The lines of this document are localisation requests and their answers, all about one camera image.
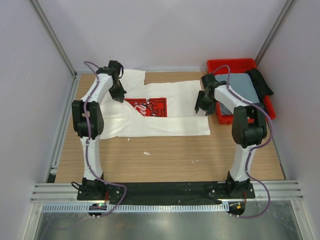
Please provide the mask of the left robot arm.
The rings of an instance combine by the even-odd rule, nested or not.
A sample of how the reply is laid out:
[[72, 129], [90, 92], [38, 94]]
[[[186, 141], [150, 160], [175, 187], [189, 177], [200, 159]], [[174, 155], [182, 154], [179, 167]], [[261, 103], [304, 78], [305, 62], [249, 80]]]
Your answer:
[[110, 193], [109, 188], [126, 188], [105, 181], [100, 162], [100, 137], [105, 126], [101, 103], [107, 93], [112, 100], [124, 102], [126, 91], [120, 82], [124, 67], [117, 60], [111, 60], [103, 67], [89, 61], [84, 64], [94, 73], [95, 79], [88, 92], [71, 104], [73, 129], [80, 138], [84, 157], [83, 178], [76, 187], [77, 199], [102, 200]]

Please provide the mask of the white t shirt red print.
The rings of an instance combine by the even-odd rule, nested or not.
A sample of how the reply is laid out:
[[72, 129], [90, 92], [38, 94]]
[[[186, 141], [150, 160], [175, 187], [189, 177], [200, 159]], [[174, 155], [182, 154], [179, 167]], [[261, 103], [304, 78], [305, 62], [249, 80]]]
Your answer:
[[120, 80], [126, 91], [124, 101], [105, 95], [100, 105], [102, 140], [210, 135], [208, 117], [195, 111], [202, 88], [199, 79], [146, 84], [145, 78], [145, 71], [126, 69]]

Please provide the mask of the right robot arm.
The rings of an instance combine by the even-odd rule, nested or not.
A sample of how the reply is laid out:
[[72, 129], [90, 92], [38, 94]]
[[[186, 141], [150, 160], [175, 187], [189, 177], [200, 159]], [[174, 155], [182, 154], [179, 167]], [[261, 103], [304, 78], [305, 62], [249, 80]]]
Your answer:
[[231, 198], [241, 198], [249, 189], [249, 174], [257, 147], [267, 136], [264, 106], [242, 98], [227, 81], [217, 81], [212, 73], [203, 75], [201, 82], [204, 90], [198, 92], [196, 113], [203, 110], [206, 116], [214, 114], [218, 102], [232, 112], [231, 134], [236, 150], [222, 189]]

